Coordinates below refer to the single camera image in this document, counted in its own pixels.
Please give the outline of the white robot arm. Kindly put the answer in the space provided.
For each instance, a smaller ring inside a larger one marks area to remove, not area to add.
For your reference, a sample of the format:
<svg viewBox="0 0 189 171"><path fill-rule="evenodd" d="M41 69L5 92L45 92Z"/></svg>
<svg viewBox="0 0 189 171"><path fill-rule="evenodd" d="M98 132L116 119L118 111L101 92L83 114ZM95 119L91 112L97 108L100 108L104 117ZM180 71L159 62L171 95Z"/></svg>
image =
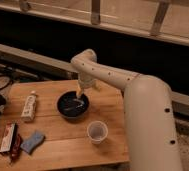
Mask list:
<svg viewBox="0 0 189 171"><path fill-rule="evenodd" d="M71 59L81 90L101 80L124 93L130 171L183 171L171 88L161 79L99 64L87 49Z"/></svg>

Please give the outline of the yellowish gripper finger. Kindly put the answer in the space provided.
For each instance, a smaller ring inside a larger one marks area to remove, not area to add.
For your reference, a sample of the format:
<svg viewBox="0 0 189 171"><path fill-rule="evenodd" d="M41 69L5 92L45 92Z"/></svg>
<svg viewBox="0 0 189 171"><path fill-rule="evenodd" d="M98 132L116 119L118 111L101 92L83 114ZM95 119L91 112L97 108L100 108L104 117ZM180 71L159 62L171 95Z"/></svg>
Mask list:
<svg viewBox="0 0 189 171"><path fill-rule="evenodd" d="M77 86L77 90L76 90L76 98L77 98L77 99L80 99L81 96L82 96L82 94L83 94L83 89L81 88L80 85L78 85L78 86Z"/></svg>

